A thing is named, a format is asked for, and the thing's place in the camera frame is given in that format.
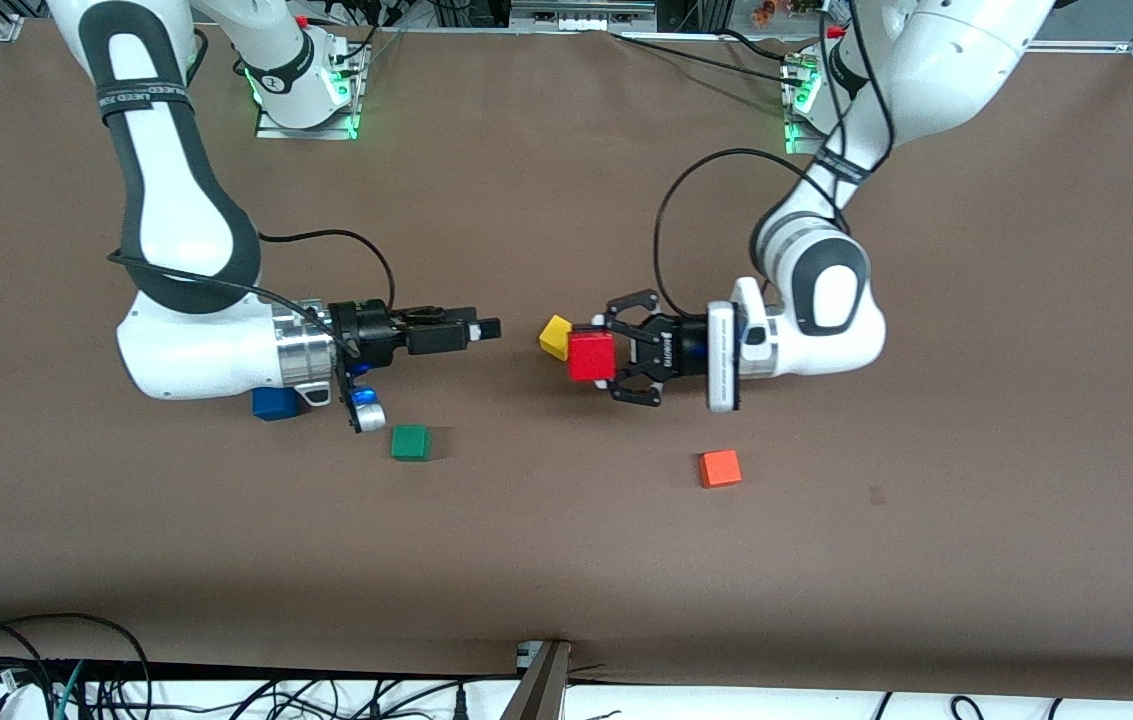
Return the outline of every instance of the black strap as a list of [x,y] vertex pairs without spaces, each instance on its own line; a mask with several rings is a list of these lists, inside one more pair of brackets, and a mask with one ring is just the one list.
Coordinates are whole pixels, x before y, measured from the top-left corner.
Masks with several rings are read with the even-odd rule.
[[99,117],[108,124],[108,117],[126,113],[128,110],[150,110],[154,102],[184,102],[191,109],[188,90],[182,83],[156,78],[118,79],[95,87]]
[[242,60],[242,65],[246,65],[246,71],[255,78],[267,92],[272,92],[274,95],[282,95],[291,91],[291,85],[296,79],[300,78],[303,74],[308,73],[309,68],[313,67],[313,60],[316,58],[315,45],[313,45],[313,36],[309,33],[300,32],[300,36],[304,37],[304,46],[300,49],[300,53],[296,56],[290,63],[284,63],[282,67],[264,69],[256,68],[255,65],[247,63]]
[[845,183],[863,184],[874,173],[872,170],[860,168],[858,164],[851,163],[850,160],[842,158],[842,155],[832,154],[832,151],[827,146],[820,146],[816,151],[813,161],[816,161],[816,164],[827,168],[828,172],[835,173],[837,178]]

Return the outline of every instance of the block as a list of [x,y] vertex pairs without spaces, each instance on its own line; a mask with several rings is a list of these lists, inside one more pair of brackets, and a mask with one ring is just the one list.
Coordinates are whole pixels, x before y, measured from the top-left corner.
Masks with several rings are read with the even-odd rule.
[[300,393],[288,387],[252,389],[250,412],[259,420],[292,418],[300,414]]
[[539,332],[539,347],[544,348],[548,355],[565,363],[570,356],[570,348],[566,346],[566,336],[570,334],[570,320],[561,315],[553,315],[548,324],[544,325]]
[[603,329],[574,331],[566,337],[566,367],[576,382],[615,379],[615,336]]
[[734,450],[717,450],[699,456],[699,482],[705,488],[732,486],[744,478],[739,471],[739,456]]
[[433,448],[433,437],[424,425],[397,425],[393,427],[393,460],[426,461]]

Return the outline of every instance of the blue cube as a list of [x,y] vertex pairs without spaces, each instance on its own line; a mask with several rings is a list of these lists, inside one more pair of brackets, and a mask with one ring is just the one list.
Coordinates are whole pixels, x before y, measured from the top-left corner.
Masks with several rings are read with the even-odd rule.
[[292,418],[300,414],[300,393],[288,387],[252,389],[250,410],[259,420]]

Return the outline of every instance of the red cube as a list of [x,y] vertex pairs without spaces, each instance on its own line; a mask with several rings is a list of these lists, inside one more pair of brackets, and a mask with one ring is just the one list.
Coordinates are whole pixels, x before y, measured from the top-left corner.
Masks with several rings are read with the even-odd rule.
[[566,337],[566,367],[576,382],[615,379],[615,336],[611,331],[574,331]]

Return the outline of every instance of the wire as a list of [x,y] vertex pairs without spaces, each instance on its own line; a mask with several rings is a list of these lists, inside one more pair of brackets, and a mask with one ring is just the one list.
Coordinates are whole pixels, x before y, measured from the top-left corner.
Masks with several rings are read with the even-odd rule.
[[428,697],[431,694],[458,687],[458,685],[465,685],[467,683],[478,683],[482,680],[505,680],[505,679],[508,679],[508,675],[480,675],[476,676],[476,678],[465,678],[462,680],[452,680],[451,683],[442,683],[441,685],[434,685],[434,687],[432,688],[420,691],[418,693],[412,694],[412,696],[410,696],[409,698],[398,702],[397,705],[393,705],[392,708],[389,708],[387,711],[384,711],[384,714],[381,717],[384,717],[384,719],[387,719],[387,717],[398,717],[398,712],[401,712],[402,708],[410,705],[410,703]]
[[881,696],[881,703],[877,706],[877,712],[874,712],[874,720],[881,720],[883,712],[886,712],[886,703],[891,702],[891,696],[895,693],[886,693]]
[[384,269],[384,279],[387,279],[387,308],[393,308],[393,302],[397,302],[397,278],[393,276],[393,269],[387,263],[387,259],[384,259],[383,252],[380,252],[378,247],[375,247],[374,242],[366,240],[366,237],[359,232],[352,231],[341,231],[341,229],[327,229],[327,231],[313,231],[313,232],[299,232],[299,234],[259,234],[259,239],[262,242],[300,242],[310,240],[314,237],[327,237],[327,236],[341,236],[351,237],[352,240],[357,240],[366,246],[375,255],[375,259],[380,261],[380,268]]
[[959,705],[963,702],[970,705],[970,710],[974,711],[976,720],[983,720],[983,712],[979,711],[977,703],[964,696],[964,694],[955,694],[953,700],[949,701],[949,712],[953,714],[953,720],[965,720],[959,712]]
[[269,715],[266,715],[266,720],[278,720],[278,718],[282,715],[282,712],[283,712],[283,711],[284,711],[284,710],[286,710],[287,708],[290,708],[291,705],[295,705],[295,702],[296,702],[296,701],[297,701],[297,700],[298,700],[298,698],[299,698],[299,697],[300,697],[300,696],[301,696],[301,695],[303,695],[304,693],[306,693],[306,692],[309,692],[309,688],[310,688],[310,687],[313,687],[313,685],[315,685],[315,684],[318,684],[318,683],[321,683],[321,681],[322,681],[322,680],[309,680],[309,683],[307,683],[306,685],[304,685],[304,687],[301,687],[301,688],[300,688],[300,689],[298,689],[298,691],[297,691],[296,693],[293,693],[293,694],[292,694],[292,696],[288,697],[288,698],[287,698],[287,702],[283,702],[283,703],[282,703],[282,706],[281,706],[281,708],[273,708],[273,711],[272,711],[272,712],[269,712]]
[[648,50],[657,50],[657,51],[659,51],[659,53],[667,53],[667,54],[671,54],[671,56],[679,56],[679,58],[684,58],[684,59],[688,59],[688,60],[696,60],[698,63],[713,65],[713,67],[723,68],[723,69],[727,69],[727,70],[735,70],[735,73],[742,73],[746,76],[753,76],[753,77],[759,77],[759,78],[763,78],[763,79],[773,79],[775,82],[784,83],[784,85],[791,85],[791,86],[800,86],[800,85],[802,85],[802,82],[799,81],[799,79],[796,79],[796,78],[786,78],[786,77],[780,77],[780,76],[772,76],[772,74],[769,74],[769,73],[763,73],[763,71],[758,71],[758,70],[749,69],[749,68],[741,68],[741,67],[739,67],[739,65],[723,63],[721,60],[713,60],[710,58],[702,58],[702,56],[693,56],[693,54],[690,54],[690,53],[682,53],[681,50],[674,50],[674,49],[672,49],[672,46],[656,45],[656,44],[653,44],[653,42],[647,42],[647,41],[644,41],[644,40],[638,40],[636,37],[625,37],[625,36],[622,36],[622,35],[615,35],[615,33],[611,33],[611,36],[615,37],[616,40],[624,41],[624,42],[627,42],[630,45],[645,46],[645,49],[648,49]]
[[7,635],[10,635],[10,637],[12,637],[14,641],[22,644],[25,651],[27,651],[28,657],[31,657],[32,662],[34,662],[36,667],[36,671],[34,672],[34,684],[37,685],[37,688],[41,689],[42,698],[44,698],[46,703],[46,715],[52,717],[51,712],[54,711],[53,701],[51,701],[51,696],[53,696],[53,687],[51,687],[50,672],[49,670],[46,670],[46,666],[41,660],[41,653],[37,652],[37,649],[34,647],[34,644],[28,642],[28,638],[23,637],[23,634],[18,633],[15,628],[12,628],[12,626],[10,626],[9,622],[0,622],[0,630],[2,630],[2,633]]
[[864,46],[864,33],[859,27],[859,12],[855,10],[855,1],[849,0],[846,6],[850,9],[851,26],[855,28],[855,45],[859,45],[860,58],[864,60],[864,73],[868,76],[869,85],[874,86],[874,95],[877,96],[877,105],[881,109],[881,118],[886,119],[886,151],[883,152],[881,159],[878,159],[874,163],[874,167],[869,168],[869,172],[876,173],[877,168],[881,168],[881,163],[885,163],[891,158],[891,152],[895,150],[895,119],[891,118],[891,110],[886,108],[886,96],[881,94],[881,86],[877,83],[877,73],[874,71],[872,60],[868,59],[868,49]]
[[241,701],[240,703],[237,703],[237,710],[233,710],[233,713],[228,717],[228,720],[237,720],[238,717],[242,715],[242,712],[246,712],[246,708],[254,705],[255,701],[258,701],[261,697],[264,697],[264,693],[269,692],[269,689],[272,689],[274,687],[276,687],[276,680],[269,680],[263,685],[261,685],[258,688],[255,688],[255,692],[250,693],[249,696],[246,696],[246,700]]
[[256,295],[259,297],[266,297],[266,299],[276,302],[278,305],[281,305],[282,307],[290,310],[291,313],[296,314],[296,316],[304,319],[306,323],[309,323],[314,328],[318,329],[320,332],[330,338],[330,341],[334,342],[334,346],[338,347],[339,350],[346,351],[346,354],[348,354],[348,356],[350,357],[360,356],[360,353],[357,351],[351,345],[348,345],[348,341],[343,340],[342,337],[339,337],[338,332],[334,332],[333,329],[330,329],[329,324],[325,324],[322,322],[322,320],[318,320],[315,316],[313,316],[310,310],[307,310],[307,307],[297,304],[297,302],[295,300],[290,300],[287,297],[278,295],[278,293],[273,293],[271,290],[264,290],[264,288],[254,286],[254,283],[237,283],[232,281],[227,281],[225,279],[203,276],[201,273],[190,273],[187,272],[187,270],[177,270],[173,268],[167,268],[164,265],[154,265],[153,263],[150,263],[147,260],[128,259],[128,256],[122,255],[122,252],[120,249],[114,249],[112,252],[109,252],[109,254],[107,255],[107,260],[109,261],[109,263],[117,263],[118,265],[127,265],[127,268],[138,268],[140,270],[148,270],[150,272],[160,273],[163,276],[170,276],[172,278],[182,278],[186,279],[186,281],[193,281],[196,283],[208,283],[208,286],[231,288],[231,290],[240,290],[240,291],[252,293],[252,295]]
[[753,53],[763,56],[763,58],[766,58],[767,60],[776,60],[780,61],[781,63],[782,61],[784,61],[784,56],[781,56],[778,53],[772,53],[770,50],[766,49],[766,46],[755,44],[752,40],[749,40],[749,37],[744,36],[744,33],[735,32],[730,27],[723,27],[722,29],[714,32],[713,35],[725,35],[726,37],[734,37],[740,42],[741,45],[748,46],[748,49],[752,50]]
[[201,32],[201,28],[191,28],[191,34],[201,39],[201,44],[197,45],[197,54],[191,59],[191,65],[188,65],[187,85],[191,85],[191,78],[197,77],[201,61],[206,59],[206,50],[210,50],[210,37],[206,37],[206,33]]
[[338,56],[337,59],[334,59],[334,61],[337,61],[337,63],[342,63],[344,60],[350,60],[352,58],[356,58],[357,53],[360,53],[363,50],[365,50],[367,45],[370,44],[370,39],[375,37],[375,32],[377,32],[378,28],[380,26],[370,26],[370,32],[366,33],[366,37],[361,42],[359,42],[357,46],[355,46],[352,50],[348,50],[347,53],[342,56]]
[[86,661],[78,660],[73,674],[68,675],[68,683],[63,684],[63,696],[59,698],[59,705],[56,708],[56,720],[63,720],[63,714],[68,711],[68,698],[73,695],[73,686],[77,684],[77,676],[82,674],[83,664],[86,664]]
[[[136,657],[138,657],[138,659],[140,660],[142,669],[144,669],[144,680],[145,684],[147,685],[147,697],[145,701],[144,720],[150,720],[151,712],[153,712],[153,675],[151,675],[150,672],[150,658],[144,652],[144,646],[135,637],[135,634],[130,633],[130,630],[127,630],[122,625],[119,625],[112,620],[100,618],[100,616],[97,615],[86,615],[86,612],[42,612],[42,615],[24,615],[22,616],[22,618],[12,618],[10,620],[0,621],[0,629],[6,628],[7,630],[12,633],[12,630],[10,630],[9,628],[10,625],[18,625],[36,620],[83,620],[86,622],[104,626],[104,628],[108,628],[110,630],[113,630],[114,633],[118,633],[119,635],[122,635],[122,637],[126,638],[126,642],[130,643],[133,651],[135,651]],[[53,693],[50,693],[49,689],[46,692],[48,692],[46,711],[49,713],[51,710],[50,697],[51,694]]]
[[828,205],[830,205],[832,207],[832,214],[834,215],[832,220],[834,220],[834,222],[840,226],[842,231],[844,231],[845,234],[850,234],[850,227],[849,225],[846,225],[846,218],[842,217],[841,210],[837,209],[836,202],[832,198],[830,195],[828,195],[828,192],[824,190],[823,187],[819,187],[818,184],[813,181],[813,179],[810,179],[810,176],[809,173],[806,172],[806,170],[791,163],[790,160],[780,158],[778,155],[773,155],[770,152],[764,150],[753,150],[752,147],[731,147],[730,150],[718,150],[717,152],[712,152],[712,154],[695,161],[695,163],[690,164],[689,168],[682,170],[681,175],[678,176],[678,178],[674,181],[672,181],[672,186],[668,188],[668,192],[666,192],[665,195],[663,195],[663,200],[659,201],[659,209],[656,211],[656,214],[654,214],[654,234],[651,237],[651,246],[650,246],[651,263],[654,264],[654,282],[656,282],[656,287],[659,288],[659,295],[663,296],[663,299],[668,304],[668,307],[671,307],[672,311],[674,311],[674,313],[685,319],[691,319],[691,320],[704,319],[706,317],[706,315],[685,313],[684,310],[681,310],[681,306],[678,305],[675,300],[672,300],[672,296],[668,295],[668,288],[666,287],[665,282],[663,282],[663,270],[661,268],[661,261],[659,261],[661,259],[659,237],[661,237],[661,229],[663,228],[663,215],[665,215],[665,211],[668,209],[668,202],[672,201],[672,196],[674,196],[675,193],[678,192],[678,188],[681,187],[681,183],[685,183],[685,178],[689,178],[691,173],[695,172],[695,170],[698,170],[699,168],[704,168],[704,166],[712,163],[713,160],[729,158],[731,155],[752,155],[753,158],[770,160],[773,163],[782,166],[787,170],[790,170],[790,172],[798,176],[799,181],[809,183],[810,187],[816,188],[819,192],[819,195],[823,195],[823,198],[828,201]]
[[675,28],[672,28],[672,32],[680,32],[681,28],[685,27],[685,24],[690,22],[690,14],[698,12],[698,10],[699,10],[699,0],[695,0],[695,5],[691,5],[690,8],[685,9],[685,17],[681,18],[681,23],[678,23],[678,26]]

